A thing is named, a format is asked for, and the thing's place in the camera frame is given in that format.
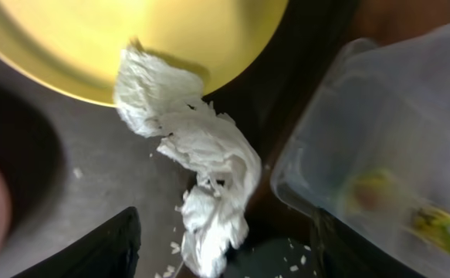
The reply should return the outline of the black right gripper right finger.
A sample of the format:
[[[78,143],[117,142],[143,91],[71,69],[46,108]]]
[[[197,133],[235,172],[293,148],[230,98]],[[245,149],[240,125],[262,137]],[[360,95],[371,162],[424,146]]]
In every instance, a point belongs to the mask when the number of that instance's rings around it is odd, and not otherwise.
[[[313,269],[325,278],[423,278],[322,208],[311,216]]]

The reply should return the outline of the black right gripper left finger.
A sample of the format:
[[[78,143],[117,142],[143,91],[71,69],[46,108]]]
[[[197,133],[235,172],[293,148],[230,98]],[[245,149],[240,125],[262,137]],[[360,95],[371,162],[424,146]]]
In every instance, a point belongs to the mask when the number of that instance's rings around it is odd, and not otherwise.
[[[128,207],[62,251],[13,278],[133,278],[141,227]]]

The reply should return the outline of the yellow green snack wrapper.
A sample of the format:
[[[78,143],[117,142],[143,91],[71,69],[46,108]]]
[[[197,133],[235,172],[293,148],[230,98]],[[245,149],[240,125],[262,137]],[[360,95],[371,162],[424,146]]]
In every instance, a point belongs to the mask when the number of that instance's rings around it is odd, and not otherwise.
[[[347,185],[343,210],[381,217],[407,209],[402,229],[450,255],[450,211],[410,194],[388,170],[379,168],[352,178]]]

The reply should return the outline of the white tissue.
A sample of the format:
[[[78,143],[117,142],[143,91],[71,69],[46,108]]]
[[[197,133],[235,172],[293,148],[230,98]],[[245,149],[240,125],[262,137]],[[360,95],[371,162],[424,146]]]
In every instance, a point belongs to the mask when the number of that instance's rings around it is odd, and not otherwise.
[[[226,252],[249,232],[245,209],[261,177],[261,159],[227,114],[203,101],[204,81],[183,61],[132,42],[120,54],[113,102],[135,133],[161,139],[157,151],[196,174],[179,208],[184,264],[218,277]]]

